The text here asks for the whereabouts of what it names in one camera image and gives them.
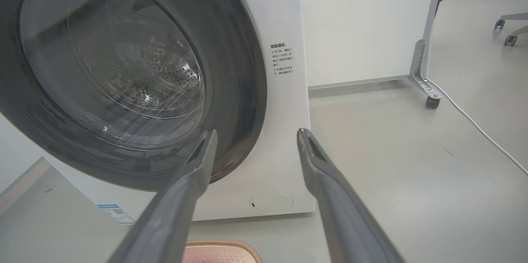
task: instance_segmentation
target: white cable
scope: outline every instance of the white cable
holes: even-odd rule
[[[506,150],[504,150],[502,147],[500,147],[500,145],[498,145],[498,143],[496,143],[489,135],[487,135],[487,133],[484,132],[484,130],[482,130],[482,128],[477,125],[477,123],[464,111],[462,110],[462,108],[460,108],[460,106],[458,106],[454,101],[453,99],[451,99],[451,97],[442,90],[442,88],[440,88],[439,86],[437,86],[434,82],[432,82],[430,79],[428,80],[428,82],[430,82],[432,85],[436,86],[436,88],[442,92],[442,94],[447,98],[447,100],[449,100],[454,106],[456,109],[458,109],[458,111],[462,112],[462,114],[475,126],[477,127],[477,129],[482,133],[482,135],[484,135],[491,143],[493,143],[494,146],[496,146],[501,152],[503,152],[511,161],[513,161],[513,163],[515,163],[515,165],[517,165],[522,171],[524,171],[524,173],[526,173],[526,175],[528,175],[528,171],[526,169],[524,169],[524,167],[517,161],[515,160],[515,158],[513,156],[511,156],[511,154],[508,154],[508,152]]]

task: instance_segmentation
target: washing machine door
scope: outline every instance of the washing machine door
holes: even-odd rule
[[[218,131],[211,181],[262,128],[266,75],[241,0],[0,0],[0,110],[64,163],[158,190]]]

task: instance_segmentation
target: floor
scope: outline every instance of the floor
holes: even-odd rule
[[[521,163],[528,35],[504,47],[523,23],[493,26],[526,6],[444,0],[428,73]],[[408,263],[526,262],[528,177],[446,99],[431,110],[425,98],[406,81],[313,90],[312,131]],[[0,261],[104,262],[128,230],[51,169],[0,217]],[[243,240],[264,262],[330,261],[317,212],[196,222],[189,238]]]

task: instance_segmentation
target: washing machine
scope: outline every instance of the washing machine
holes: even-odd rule
[[[300,0],[0,0],[1,134],[134,223],[216,129],[193,220],[315,210]]]

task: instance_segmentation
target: chair caster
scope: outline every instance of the chair caster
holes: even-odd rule
[[[503,20],[503,19],[499,19],[497,20],[497,22],[495,23],[495,28],[497,28],[498,26],[500,26],[500,29],[502,30],[502,28],[504,28],[504,24],[506,23],[506,20]]]
[[[504,46],[513,46],[515,45],[515,41],[517,41],[517,36],[508,36],[504,41]]]
[[[427,97],[426,100],[426,107],[429,109],[437,109],[438,105],[440,105],[440,99],[433,99],[431,97]]]

